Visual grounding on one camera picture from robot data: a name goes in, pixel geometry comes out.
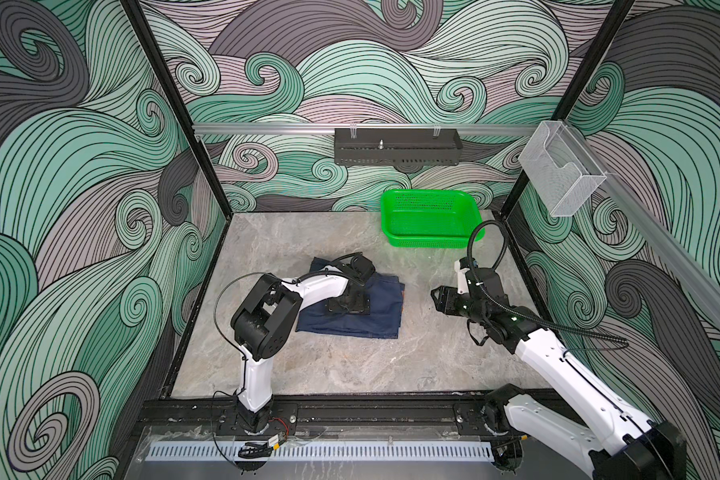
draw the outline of white slotted strip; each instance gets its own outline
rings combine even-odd
[[[245,461],[237,456],[245,442],[217,442],[224,455],[236,462]],[[208,441],[166,441],[152,442],[146,456],[148,462],[202,462],[225,461],[219,450]],[[457,441],[338,441],[312,440],[300,442],[291,440],[275,450],[267,460],[270,462],[365,462],[383,461],[435,461],[435,462],[493,462],[493,453],[487,442]]]

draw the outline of marble table surface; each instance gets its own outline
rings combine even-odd
[[[482,212],[490,218],[490,212]],[[489,227],[475,244],[483,265],[494,261],[501,237]],[[174,398],[232,393],[242,362],[213,325],[213,306],[222,288],[249,272],[280,277],[305,274],[314,256],[331,259],[362,251],[381,274],[405,283],[399,338],[365,339],[292,332],[275,356],[272,390],[278,394],[410,392],[493,389],[511,382],[522,388],[548,387],[535,370],[487,341],[476,346],[466,321],[434,309],[430,290],[456,285],[455,260],[464,250],[395,248],[381,231],[376,212],[235,214],[202,302],[190,344],[173,388]],[[535,310],[528,289],[507,252],[498,268],[510,302]],[[230,318],[259,276],[231,286],[218,307],[222,331],[233,338]],[[481,328],[472,325],[475,336]]]

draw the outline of folded navy garment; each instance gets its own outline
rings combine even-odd
[[[309,271],[321,270],[327,264],[328,260],[316,257]],[[369,314],[328,312],[325,301],[317,302],[298,314],[296,331],[371,339],[396,339],[403,312],[404,290],[405,285],[400,283],[396,276],[373,274],[365,283],[365,291],[371,301]]]

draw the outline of green plastic basket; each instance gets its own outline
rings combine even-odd
[[[382,195],[382,231],[393,246],[467,248],[481,221],[474,198],[458,190],[387,190]],[[477,240],[483,235],[481,230]]]

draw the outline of patterned wall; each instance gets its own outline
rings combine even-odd
[[[142,4],[196,122],[537,124],[552,115],[611,1]],[[459,166],[404,174],[338,167],[330,137],[204,140],[236,211],[377,210],[389,188],[464,190],[496,208],[526,141],[466,138]]]
[[[686,3],[624,23],[576,107],[586,115],[570,120],[720,285],[720,1]],[[529,187],[520,210],[512,227],[555,320],[631,343],[579,357],[681,427],[690,478],[720,478],[716,319],[603,192],[575,216],[553,219]],[[566,344],[605,346],[575,336]]]
[[[0,0],[0,480],[111,478],[223,217],[118,0]]]

